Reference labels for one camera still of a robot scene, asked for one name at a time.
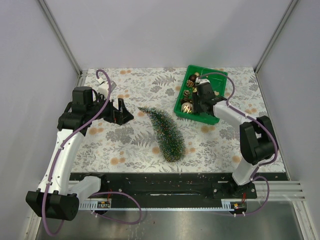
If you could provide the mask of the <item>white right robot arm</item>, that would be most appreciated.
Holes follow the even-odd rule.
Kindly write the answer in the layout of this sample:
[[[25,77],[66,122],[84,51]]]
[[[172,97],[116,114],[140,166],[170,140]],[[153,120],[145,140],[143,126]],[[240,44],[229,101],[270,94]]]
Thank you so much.
[[[225,189],[233,198],[239,198],[246,191],[254,174],[266,160],[278,155],[278,143],[271,119],[253,116],[235,106],[220,95],[216,95],[209,82],[196,85],[192,93],[192,110],[221,119],[239,132],[242,159],[232,173],[232,180]]]

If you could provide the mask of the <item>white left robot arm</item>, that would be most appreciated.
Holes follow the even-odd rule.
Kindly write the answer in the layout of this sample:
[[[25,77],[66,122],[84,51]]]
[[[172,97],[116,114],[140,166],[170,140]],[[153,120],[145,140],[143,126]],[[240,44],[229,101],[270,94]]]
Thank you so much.
[[[72,187],[69,180],[78,149],[94,120],[121,126],[134,119],[123,98],[118,99],[118,107],[113,103],[91,87],[73,89],[72,100],[58,119],[56,144],[44,177],[37,190],[28,191],[25,197],[38,217],[71,221],[92,194],[98,198],[107,195],[109,186],[102,173],[86,173]]]

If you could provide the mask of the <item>small green christmas tree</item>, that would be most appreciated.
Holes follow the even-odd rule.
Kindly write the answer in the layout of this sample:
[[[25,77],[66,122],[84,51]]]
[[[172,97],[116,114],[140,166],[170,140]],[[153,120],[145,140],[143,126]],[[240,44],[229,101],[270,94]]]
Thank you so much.
[[[174,163],[186,154],[185,139],[177,123],[165,110],[155,107],[139,107],[149,118],[159,151],[165,161]]]

